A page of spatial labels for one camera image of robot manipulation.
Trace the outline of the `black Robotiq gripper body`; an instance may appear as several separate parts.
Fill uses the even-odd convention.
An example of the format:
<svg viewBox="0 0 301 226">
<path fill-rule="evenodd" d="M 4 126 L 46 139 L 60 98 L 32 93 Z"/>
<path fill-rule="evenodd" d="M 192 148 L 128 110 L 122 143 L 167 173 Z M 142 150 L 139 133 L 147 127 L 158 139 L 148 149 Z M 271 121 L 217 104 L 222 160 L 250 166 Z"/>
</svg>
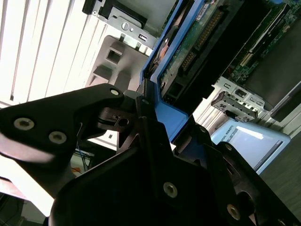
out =
<svg viewBox="0 0 301 226">
<path fill-rule="evenodd" d="M 58 194 L 51 226 L 209 226 L 223 223 L 211 163 L 217 150 L 200 148 L 201 166 L 170 146 L 132 147 L 68 183 Z"/>
</svg>

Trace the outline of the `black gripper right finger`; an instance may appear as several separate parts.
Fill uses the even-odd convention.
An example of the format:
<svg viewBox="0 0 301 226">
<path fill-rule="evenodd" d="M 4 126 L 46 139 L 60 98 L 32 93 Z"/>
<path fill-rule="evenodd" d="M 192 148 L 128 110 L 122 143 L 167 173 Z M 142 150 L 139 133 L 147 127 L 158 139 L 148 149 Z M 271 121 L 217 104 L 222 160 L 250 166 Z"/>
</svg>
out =
<svg viewBox="0 0 301 226">
<path fill-rule="evenodd" d="M 214 144 L 202 126 L 191 127 L 193 159 L 209 172 L 231 226 L 299 226 L 300 221 L 230 143 Z"/>
</svg>

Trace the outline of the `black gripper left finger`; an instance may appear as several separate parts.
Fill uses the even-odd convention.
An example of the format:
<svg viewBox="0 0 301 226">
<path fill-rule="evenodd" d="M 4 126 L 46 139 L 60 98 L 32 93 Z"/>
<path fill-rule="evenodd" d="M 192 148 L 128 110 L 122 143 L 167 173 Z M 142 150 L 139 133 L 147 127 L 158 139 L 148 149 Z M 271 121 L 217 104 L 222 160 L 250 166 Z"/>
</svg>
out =
<svg viewBox="0 0 301 226">
<path fill-rule="evenodd" d="M 169 146 L 155 93 L 150 81 L 138 93 L 100 84 L 2 109 L 0 175 L 30 201 L 53 202 L 73 181 L 69 162 L 78 141 L 114 130 L 120 152 Z"/>
</svg>

